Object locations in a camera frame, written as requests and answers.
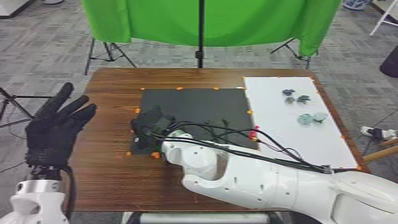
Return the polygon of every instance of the white board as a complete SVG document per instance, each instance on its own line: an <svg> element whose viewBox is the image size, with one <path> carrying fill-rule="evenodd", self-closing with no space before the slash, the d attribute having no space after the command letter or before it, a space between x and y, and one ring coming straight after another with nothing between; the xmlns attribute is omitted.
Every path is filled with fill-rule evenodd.
<svg viewBox="0 0 398 224"><path fill-rule="evenodd" d="M253 109L253 120L262 131L274 137L286 148L294 148L304 160L333 168L356 168L357 162L341 132L327 110L322 96L310 77L246 77L246 94ZM283 90L294 89L294 97L311 97L311 101L288 104ZM324 112L329 117L322 123L302 125L297 118L302 114ZM260 149L272 158L294 160L260 144Z"/></svg>

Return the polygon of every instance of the black glove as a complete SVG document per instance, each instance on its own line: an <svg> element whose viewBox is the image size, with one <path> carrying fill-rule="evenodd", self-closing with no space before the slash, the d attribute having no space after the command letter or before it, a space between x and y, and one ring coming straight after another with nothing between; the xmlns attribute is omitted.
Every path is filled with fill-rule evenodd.
<svg viewBox="0 0 398 224"><path fill-rule="evenodd" d="M68 166L79 132L96 114L95 104L79 110L89 102L87 96L82 96L61 109L71 92L73 84L66 83L57 96L43 105L25 129L29 165Z"/></svg>

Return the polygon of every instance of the wire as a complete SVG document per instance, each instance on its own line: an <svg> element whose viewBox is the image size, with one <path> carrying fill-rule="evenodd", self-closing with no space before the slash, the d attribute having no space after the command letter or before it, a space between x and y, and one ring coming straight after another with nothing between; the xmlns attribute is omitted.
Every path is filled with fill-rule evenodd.
<svg viewBox="0 0 398 224"><path fill-rule="evenodd" d="M22 166L22 164L25 163L25 161L23 162L20 162L15 166L11 166L9 168L6 168L2 171L0 171L0 173L6 173L11 169L15 169L18 166Z"/></svg>
<svg viewBox="0 0 398 224"><path fill-rule="evenodd" d="M269 161L269 162L272 162L272 163L276 163L279 165L285 165L285 166L295 167L299 169L306 169L306 170L311 170L311 171L317 171L317 172L324 173L324 167L320 167L320 166L308 165L308 164L302 164L302 163L297 163L294 161L281 160L281 159L272 159L272 158L269 158L265 156L260 156L260 155L256 155L253 153L237 151L237 150L230 149L228 147L219 146L219 145L212 144L210 142L205 142L205 141L201 141L198 139L189 139L189 138L182 138L182 137L166 137L166 136L160 136L157 134L155 134L155 136L160 137L160 139L158 139L160 141L185 142L185 143L201 145L205 147L217 148L217 149L221 149L222 151L226 151L228 153L231 153L231 154L235 154L238 156L249 157L253 159Z"/></svg>
<svg viewBox="0 0 398 224"><path fill-rule="evenodd" d="M180 127L183 127L183 126L190 126L190 125L194 125L194 126L205 126L205 127L212 127L212 128L219 128L219 129L224 129L224 130L230 130L230 134L231 133L237 133L237 134L240 134L242 136L246 136L246 137L249 137L249 135L244 133L246 131L256 131L267 138L269 138L269 140L272 141L272 143L276 144L276 146L279 147L279 149L281 150L276 150L276 148L272 148L270 147L270 144L267 144L260 139L258 139L258 142L262 143L262 144L265 144L276 151L279 151L279 152L283 152L302 164L306 164L308 166L311 166L317 170L318 170L318 167L317 167L317 165L313 165L304 159L302 159L302 157L301 157L301 155L297 156L292 152L290 152L290 150L292 150L292 148L290 148L290 150L286 150L285 149L285 147L283 147L283 145L279 144L279 142L276 141L276 139L270 137L270 135L262 131L262 130L258 130L258 129L253 129L253 128L249 128L249 129L242 129L242 130L235 130L235 129L231 129L231 128L226 128L226 127L221 127L221 126L215 126L215 125L208 125L208 124L198 124L198 123L190 123L190 122L183 122L185 124L178 124L178 125L174 125L173 126L173 130L176 130Z"/></svg>
<svg viewBox="0 0 398 224"><path fill-rule="evenodd" d="M169 127L169 133L176 130L176 126L182 124L182 123L190 123L190 121L180 121L180 122L176 122L174 124L171 124L171 127ZM215 135L215 132L214 132L214 128L210 127L210 128L206 128L205 126L198 126L199 128L203 128L203 130L206 130L208 131L208 133L210 133L210 135L214 136L214 139L210 140L210 141L215 141L215 139L221 139L226 143L230 143L230 144L233 144L233 145L237 145L237 146L240 146L228 138L222 138L222 137L219 137L217 135Z"/></svg>
<svg viewBox="0 0 398 224"><path fill-rule="evenodd" d="M16 106L15 106L15 108L13 108L13 110L11 110L11 113L9 113L9 116L7 116L7 123L11 123L11 120L9 120L9 119L11 119L11 116L13 116L15 112L16 112ZM11 134L16 138L20 138L22 140L27 139L25 137L22 137L20 135L16 135L16 134L13 133L11 125L9 125L9 134Z"/></svg>
<svg viewBox="0 0 398 224"><path fill-rule="evenodd" d="M68 197L68 205L66 205L66 218L71 220L71 213L75 210L75 201L77 201L77 181L75 181L75 174L73 169L70 166L63 168L63 171L66 172L70 176L70 197Z"/></svg>

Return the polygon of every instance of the small toy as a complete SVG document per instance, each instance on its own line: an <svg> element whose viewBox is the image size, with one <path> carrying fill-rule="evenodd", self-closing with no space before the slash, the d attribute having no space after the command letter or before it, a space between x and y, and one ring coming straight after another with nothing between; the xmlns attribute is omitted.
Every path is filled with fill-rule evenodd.
<svg viewBox="0 0 398 224"><path fill-rule="evenodd" d="M299 102L299 103L308 103L310 100L311 100L311 99L310 99L310 96L308 96L308 95L302 95L302 96L297 98L297 102Z"/></svg>
<svg viewBox="0 0 398 224"><path fill-rule="evenodd" d="M294 96L286 97L285 102L292 104L295 102L295 97Z"/></svg>
<svg viewBox="0 0 398 224"><path fill-rule="evenodd" d="M311 114L302 114L297 118L297 121L302 125L310 125L313 123L313 116Z"/></svg>
<svg viewBox="0 0 398 224"><path fill-rule="evenodd" d="M315 122L322 123L324 120L327 119L327 116L329 116L329 114L326 114L326 113L322 113L322 112L317 113L317 114L313 115Z"/></svg>
<svg viewBox="0 0 398 224"><path fill-rule="evenodd" d="M292 96L294 92L295 92L294 89L285 89L285 90L283 90L283 95L285 95L285 96Z"/></svg>

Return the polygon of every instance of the wooden table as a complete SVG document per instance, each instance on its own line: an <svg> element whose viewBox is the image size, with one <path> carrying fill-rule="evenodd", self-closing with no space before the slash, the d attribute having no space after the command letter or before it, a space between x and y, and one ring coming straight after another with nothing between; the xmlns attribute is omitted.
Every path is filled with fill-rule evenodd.
<svg viewBox="0 0 398 224"><path fill-rule="evenodd" d="M142 88L235 88L242 76L313 77L322 98L363 170L366 163L326 90L310 70L286 69L100 69L87 87L98 114L79 137L73 168L77 211L244 211L246 208L192 193L182 185L182 167L150 156L128 156L130 120Z"/></svg>

